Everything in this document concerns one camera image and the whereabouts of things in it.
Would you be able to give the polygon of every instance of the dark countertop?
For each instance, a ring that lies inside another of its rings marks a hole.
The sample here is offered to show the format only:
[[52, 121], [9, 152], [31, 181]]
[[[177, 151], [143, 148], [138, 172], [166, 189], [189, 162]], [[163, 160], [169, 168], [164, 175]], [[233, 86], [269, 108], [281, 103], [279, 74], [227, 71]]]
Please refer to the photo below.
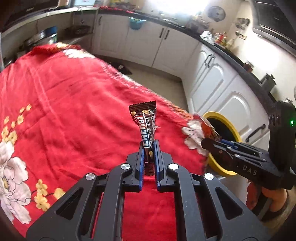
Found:
[[247, 83], [247, 85], [254, 92], [254, 94], [262, 104], [267, 114], [270, 113], [272, 107], [274, 106], [275, 99], [273, 98], [273, 96], [271, 94], [266, 93], [263, 90], [263, 88], [259, 84], [259, 79], [256, 78], [255, 75], [253, 75], [252, 73], [248, 73], [243, 68], [244, 63], [237, 56], [235, 56], [232, 52], [223, 49], [220, 46], [212, 45], [204, 41], [203, 39], [200, 38], [199, 34], [193, 33], [190, 29], [178, 26], [177, 24], [169, 23], [167, 21], [160, 19], [157, 16], [146, 15], [146, 14], [137, 13], [137, 12], [126, 12], [125, 10], [115, 10], [115, 9], [100, 9], [99, 13], [123, 15], [123, 16], [129, 16], [129, 17], [151, 21], [151, 22], [178, 30], [182, 33], [185, 33], [197, 39], [198, 41], [206, 45], [208, 48], [210, 48], [213, 52], [220, 55], [228, 64], [230, 64], [238, 72], [238, 74], [242, 77], [242, 79]]

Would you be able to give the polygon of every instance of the triangular cutout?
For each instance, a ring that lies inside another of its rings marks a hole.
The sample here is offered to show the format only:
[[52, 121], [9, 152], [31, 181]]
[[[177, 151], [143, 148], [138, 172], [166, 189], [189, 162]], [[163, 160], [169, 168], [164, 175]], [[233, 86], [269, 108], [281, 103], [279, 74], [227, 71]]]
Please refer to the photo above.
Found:
[[242, 215], [242, 209], [221, 188], [216, 188], [215, 190], [223, 208], [225, 217], [228, 220]]
[[83, 188], [79, 188], [56, 212], [57, 215], [62, 216], [68, 220], [73, 218], [76, 207], [79, 203]]

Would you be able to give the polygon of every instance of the black cabinet handle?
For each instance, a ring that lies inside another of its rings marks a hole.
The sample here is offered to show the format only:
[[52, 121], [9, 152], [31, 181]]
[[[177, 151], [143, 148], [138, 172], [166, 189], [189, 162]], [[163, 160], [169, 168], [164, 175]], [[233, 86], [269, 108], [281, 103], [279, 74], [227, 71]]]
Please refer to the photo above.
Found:
[[214, 57], [212, 57], [211, 59], [210, 59], [210, 61], [208, 62], [208, 64], [207, 64], [207, 67], [209, 68], [210, 67], [210, 62], [212, 61], [212, 59], [215, 59], [216, 58], [216, 56], [214, 56]]
[[246, 143], [250, 141], [250, 138], [255, 135], [259, 130], [265, 129], [266, 125], [263, 124], [262, 126], [258, 127], [256, 130], [254, 130], [247, 138], [246, 138]]
[[212, 55], [210, 54], [210, 55], [208, 55], [207, 58], [205, 59], [205, 66], [207, 66], [207, 60], [208, 60], [208, 58], [211, 57], [211, 56], [212, 56]]
[[165, 37], [165, 40], [168, 38], [168, 34], [170, 33], [170, 31], [168, 30], [167, 35]]
[[101, 19], [102, 19], [102, 16], [99, 18], [99, 26], [101, 26]]
[[159, 37], [161, 38], [161, 36], [163, 35], [163, 31], [164, 31], [164, 28], [161, 30], [161, 33], [159, 35]]

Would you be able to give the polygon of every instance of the chocolate bar wrapper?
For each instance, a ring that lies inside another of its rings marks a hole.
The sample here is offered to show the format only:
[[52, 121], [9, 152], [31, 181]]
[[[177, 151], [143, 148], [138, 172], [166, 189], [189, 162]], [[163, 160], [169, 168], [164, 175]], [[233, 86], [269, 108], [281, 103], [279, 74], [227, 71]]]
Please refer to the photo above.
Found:
[[156, 102], [145, 102], [129, 106], [133, 121], [140, 127], [143, 147], [145, 151], [145, 175], [154, 175], [154, 132], [156, 117]]

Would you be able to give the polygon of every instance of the beige floor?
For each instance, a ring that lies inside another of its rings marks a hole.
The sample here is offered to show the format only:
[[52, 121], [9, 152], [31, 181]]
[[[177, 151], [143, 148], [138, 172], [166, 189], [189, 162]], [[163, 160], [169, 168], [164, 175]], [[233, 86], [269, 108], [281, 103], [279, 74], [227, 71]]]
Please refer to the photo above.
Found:
[[165, 97], [175, 105], [188, 110], [187, 101], [180, 78], [140, 64], [124, 60], [114, 60], [99, 56], [106, 62], [116, 61], [124, 64], [133, 74], [128, 75], [134, 81]]

